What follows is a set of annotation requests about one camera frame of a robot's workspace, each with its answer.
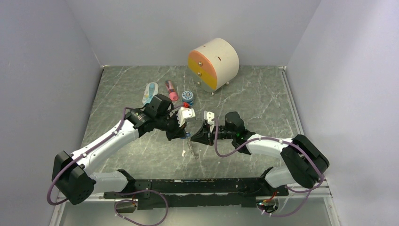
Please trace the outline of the blue plastic key tag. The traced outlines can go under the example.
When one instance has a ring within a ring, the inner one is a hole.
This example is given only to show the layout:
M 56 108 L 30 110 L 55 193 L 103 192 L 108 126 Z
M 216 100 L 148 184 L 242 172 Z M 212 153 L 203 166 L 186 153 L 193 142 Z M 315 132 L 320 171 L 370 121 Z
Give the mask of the blue plastic key tag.
M 190 132 L 186 132 L 184 137 L 181 137 L 180 139 L 189 139 L 191 137 Z

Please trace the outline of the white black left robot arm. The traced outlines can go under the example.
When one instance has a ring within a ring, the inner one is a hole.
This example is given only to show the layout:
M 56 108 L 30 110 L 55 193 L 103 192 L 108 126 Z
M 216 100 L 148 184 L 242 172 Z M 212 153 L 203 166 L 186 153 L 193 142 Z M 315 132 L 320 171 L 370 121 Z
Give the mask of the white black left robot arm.
M 125 170 L 98 173 L 97 167 L 122 147 L 155 129 L 164 131 L 169 141 L 185 137 L 187 120 L 194 117 L 192 108 L 186 105 L 175 107 L 171 99 L 162 94 L 155 95 L 141 108 L 125 107 L 121 120 L 95 141 L 71 154 L 61 151 L 56 155 L 47 193 L 48 203 L 62 203 L 51 200 L 54 187 L 74 205 L 96 193 L 115 192 L 123 198 L 132 196 L 136 191 L 136 180 Z

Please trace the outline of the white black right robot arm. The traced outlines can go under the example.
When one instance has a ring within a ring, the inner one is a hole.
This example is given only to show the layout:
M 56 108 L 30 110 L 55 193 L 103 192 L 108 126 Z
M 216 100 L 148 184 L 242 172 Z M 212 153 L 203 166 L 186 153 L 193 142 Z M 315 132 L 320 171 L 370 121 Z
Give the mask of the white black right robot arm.
M 298 134 L 293 138 L 262 136 L 246 129 L 238 112 L 227 113 L 224 120 L 225 124 L 220 125 L 212 112 L 205 112 L 202 127 L 191 141 L 217 148 L 218 140 L 230 139 L 235 149 L 228 154 L 216 150 L 218 156 L 229 157 L 239 152 L 267 155 L 283 161 L 282 166 L 271 167 L 260 176 L 259 191 L 262 194 L 271 195 L 277 187 L 293 183 L 312 189 L 324 179 L 329 160 L 305 135 Z

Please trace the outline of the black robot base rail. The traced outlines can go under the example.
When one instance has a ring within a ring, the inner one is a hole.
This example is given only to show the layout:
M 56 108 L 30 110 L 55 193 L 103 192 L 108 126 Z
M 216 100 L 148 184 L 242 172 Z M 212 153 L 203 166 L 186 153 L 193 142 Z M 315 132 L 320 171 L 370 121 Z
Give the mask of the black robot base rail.
M 288 196 L 284 186 L 273 188 L 262 177 L 137 179 L 122 192 L 105 192 L 105 199 L 134 199 L 139 210 L 154 208 L 255 207 L 261 199 Z

